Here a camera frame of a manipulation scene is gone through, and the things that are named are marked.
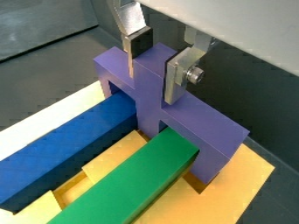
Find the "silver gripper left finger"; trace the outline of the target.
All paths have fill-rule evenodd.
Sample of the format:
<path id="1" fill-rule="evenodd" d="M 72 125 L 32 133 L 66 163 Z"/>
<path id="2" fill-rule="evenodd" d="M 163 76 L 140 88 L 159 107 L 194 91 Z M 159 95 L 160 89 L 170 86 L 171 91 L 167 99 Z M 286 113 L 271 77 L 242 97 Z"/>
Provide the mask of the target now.
<path id="1" fill-rule="evenodd" d="M 142 5 L 135 0 L 107 0 L 122 33 L 128 56 L 130 77 L 135 76 L 134 59 L 154 46 L 154 29 L 146 24 Z"/>

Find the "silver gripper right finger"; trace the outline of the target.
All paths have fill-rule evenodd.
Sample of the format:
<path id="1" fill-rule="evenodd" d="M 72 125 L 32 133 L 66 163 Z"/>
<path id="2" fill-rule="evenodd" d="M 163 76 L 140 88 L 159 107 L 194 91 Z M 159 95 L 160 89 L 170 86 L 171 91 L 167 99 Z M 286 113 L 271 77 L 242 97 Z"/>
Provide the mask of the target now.
<path id="1" fill-rule="evenodd" d="M 170 105 L 182 98 L 187 84 L 196 85 L 202 81 L 204 71 L 199 62 L 216 43 L 211 35 L 190 26 L 186 26 L 184 41 L 190 46 L 166 62 L 163 99 Z"/>

